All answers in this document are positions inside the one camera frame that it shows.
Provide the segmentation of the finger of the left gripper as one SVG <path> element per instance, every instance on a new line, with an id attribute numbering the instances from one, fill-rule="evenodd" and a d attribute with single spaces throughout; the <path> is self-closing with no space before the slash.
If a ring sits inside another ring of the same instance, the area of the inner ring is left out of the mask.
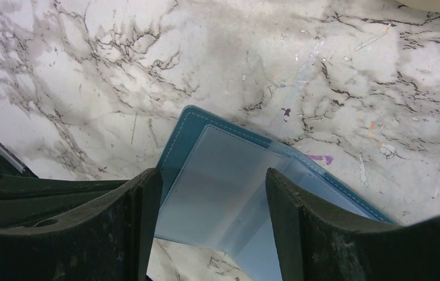
<path id="1" fill-rule="evenodd" d="M 0 155 L 0 229 L 27 225 L 67 212 L 122 184 L 124 180 L 40 179 L 17 170 Z"/>

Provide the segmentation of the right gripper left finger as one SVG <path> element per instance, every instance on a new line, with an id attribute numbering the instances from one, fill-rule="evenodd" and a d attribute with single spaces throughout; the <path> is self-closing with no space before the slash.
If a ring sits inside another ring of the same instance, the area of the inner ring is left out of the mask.
<path id="1" fill-rule="evenodd" d="M 163 181 L 155 168 L 32 226 L 0 229 L 0 280 L 146 280 Z"/>

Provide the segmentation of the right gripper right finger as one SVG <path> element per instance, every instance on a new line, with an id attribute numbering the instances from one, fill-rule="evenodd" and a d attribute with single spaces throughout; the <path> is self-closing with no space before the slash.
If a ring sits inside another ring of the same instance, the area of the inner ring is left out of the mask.
<path id="1" fill-rule="evenodd" d="M 440 280 L 440 216 L 408 226 L 375 221 L 272 168 L 266 194 L 283 280 Z"/>

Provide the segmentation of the blue leather card holder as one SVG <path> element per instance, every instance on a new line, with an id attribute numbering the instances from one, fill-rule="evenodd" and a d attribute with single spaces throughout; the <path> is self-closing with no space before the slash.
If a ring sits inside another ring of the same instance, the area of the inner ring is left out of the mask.
<path id="1" fill-rule="evenodd" d="M 157 164 L 163 195 L 155 235 L 222 251 L 253 280 L 281 280 L 265 189 L 269 168 L 347 211 L 391 222 L 324 169 L 332 161 L 186 106 Z"/>

